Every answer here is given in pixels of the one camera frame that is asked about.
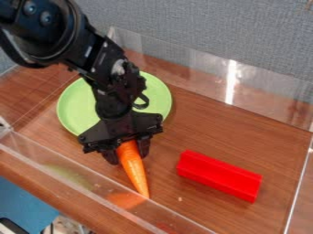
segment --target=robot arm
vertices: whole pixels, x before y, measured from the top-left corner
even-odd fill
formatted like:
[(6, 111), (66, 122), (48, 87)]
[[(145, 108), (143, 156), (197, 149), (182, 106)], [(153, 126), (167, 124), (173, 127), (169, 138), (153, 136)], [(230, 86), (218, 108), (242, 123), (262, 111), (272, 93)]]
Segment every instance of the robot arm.
[(0, 0), (0, 45), (11, 59), (38, 69), (64, 63), (91, 86), (99, 123), (78, 140), (118, 164), (117, 148), (137, 140), (142, 157), (163, 131), (163, 116), (133, 111), (146, 80), (122, 48), (92, 27), (72, 0)]

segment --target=red block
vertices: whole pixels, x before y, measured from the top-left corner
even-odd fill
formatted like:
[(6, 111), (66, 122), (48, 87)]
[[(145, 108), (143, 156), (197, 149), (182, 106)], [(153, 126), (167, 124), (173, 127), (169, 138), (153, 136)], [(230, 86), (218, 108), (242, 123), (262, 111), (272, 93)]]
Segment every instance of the red block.
[(256, 201), (262, 176), (214, 158), (185, 151), (178, 174), (252, 203)]

